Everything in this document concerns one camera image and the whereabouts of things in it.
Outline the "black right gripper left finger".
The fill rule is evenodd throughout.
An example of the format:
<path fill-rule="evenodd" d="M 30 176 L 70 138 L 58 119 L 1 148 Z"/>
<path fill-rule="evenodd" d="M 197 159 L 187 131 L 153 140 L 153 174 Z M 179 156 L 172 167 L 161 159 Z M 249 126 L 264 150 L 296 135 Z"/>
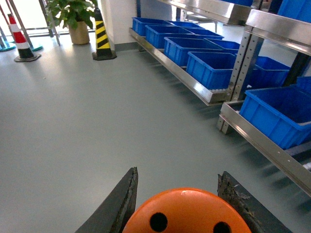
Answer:
<path fill-rule="evenodd" d="M 130 168 L 77 233 L 121 233 L 136 209 L 138 170 Z"/>

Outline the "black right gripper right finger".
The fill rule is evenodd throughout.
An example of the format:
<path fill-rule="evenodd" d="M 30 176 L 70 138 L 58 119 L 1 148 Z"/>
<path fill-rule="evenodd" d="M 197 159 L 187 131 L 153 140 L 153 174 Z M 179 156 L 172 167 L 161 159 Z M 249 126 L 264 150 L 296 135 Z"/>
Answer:
<path fill-rule="evenodd" d="M 227 171 L 218 175 L 217 193 L 241 215 L 251 232 L 291 232 Z"/>

